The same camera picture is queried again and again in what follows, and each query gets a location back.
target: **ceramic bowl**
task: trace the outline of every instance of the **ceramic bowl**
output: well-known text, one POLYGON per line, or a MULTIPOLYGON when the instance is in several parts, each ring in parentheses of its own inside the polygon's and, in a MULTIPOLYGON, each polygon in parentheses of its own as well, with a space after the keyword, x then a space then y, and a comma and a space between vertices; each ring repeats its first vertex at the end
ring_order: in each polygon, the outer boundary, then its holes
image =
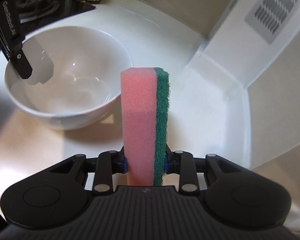
POLYGON ((33 68, 23 80, 7 64, 5 83, 12 101, 54 129, 77 129, 105 115, 120 96, 120 72, 133 66, 114 37, 67 26, 29 38, 23 52, 33 68))

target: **robotic claw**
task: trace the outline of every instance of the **robotic claw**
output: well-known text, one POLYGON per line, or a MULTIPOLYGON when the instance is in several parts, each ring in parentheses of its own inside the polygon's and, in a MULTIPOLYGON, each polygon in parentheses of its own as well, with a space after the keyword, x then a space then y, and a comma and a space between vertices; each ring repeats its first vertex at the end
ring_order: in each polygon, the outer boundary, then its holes
POLYGON ((194 158, 166 147, 174 186, 118 186, 124 148, 72 156, 9 187, 1 208, 11 224, 0 239, 296 239, 282 224, 291 198, 279 184, 218 155, 194 158), (94 172, 92 191, 84 190, 94 172), (207 190, 200 190, 197 173, 207 190))
POLYGON ((11 60, 21 78, 32 74, 32 67, 22 51, 25 34, 21 28, 15 0, 0 0, 0 50, 11 60))

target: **sponge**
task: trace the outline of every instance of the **sponge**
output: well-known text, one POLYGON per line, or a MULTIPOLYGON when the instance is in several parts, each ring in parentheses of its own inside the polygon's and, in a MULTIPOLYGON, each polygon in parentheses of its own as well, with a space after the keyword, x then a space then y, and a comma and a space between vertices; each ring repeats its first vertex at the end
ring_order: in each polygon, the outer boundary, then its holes
POLYGON ((169 108, 168 73, 161 68, 123 71, 121 106, 128 185, 162 185, 169 108))

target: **white countertop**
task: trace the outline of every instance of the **white countertop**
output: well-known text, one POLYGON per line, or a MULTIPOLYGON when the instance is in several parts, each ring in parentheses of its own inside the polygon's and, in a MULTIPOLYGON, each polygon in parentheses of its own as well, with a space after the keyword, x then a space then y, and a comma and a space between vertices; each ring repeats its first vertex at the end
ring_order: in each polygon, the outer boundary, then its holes
MULTIPOLYGON (((109 33, 129 50, 135 66, 162 67, 170 73, 171 149, 186 150, 196 157, 216 152, 247 166, 241 88, 201 52, 196 53, 194 65, 187 66, 200 35, 138 0, 105 0, 96 7, 37 30, 27 38, 67 25, 109 33), (236 126, 237 131, 229 130, 229 125, 236 126), (234 134, 238 143, 233 140, 234 134)), ((4 86, 6 64, 0 53, 0 197, 13 183, 72 155, 96 157, 103 151, 122 147, 120 102, 105 119, 89 127, 50 130, 10 101, 4 86)), ((178 181, 176 176, 170 178, 165 183, 178 181)))

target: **vent grille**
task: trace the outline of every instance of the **vent grille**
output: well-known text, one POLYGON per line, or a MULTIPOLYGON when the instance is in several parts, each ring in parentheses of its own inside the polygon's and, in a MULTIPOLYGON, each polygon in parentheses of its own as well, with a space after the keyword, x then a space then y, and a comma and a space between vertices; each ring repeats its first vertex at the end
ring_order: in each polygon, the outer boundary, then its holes
POLYGON ((245 21, 268 43, 272 43, 299 0, 259 0, 245 21))

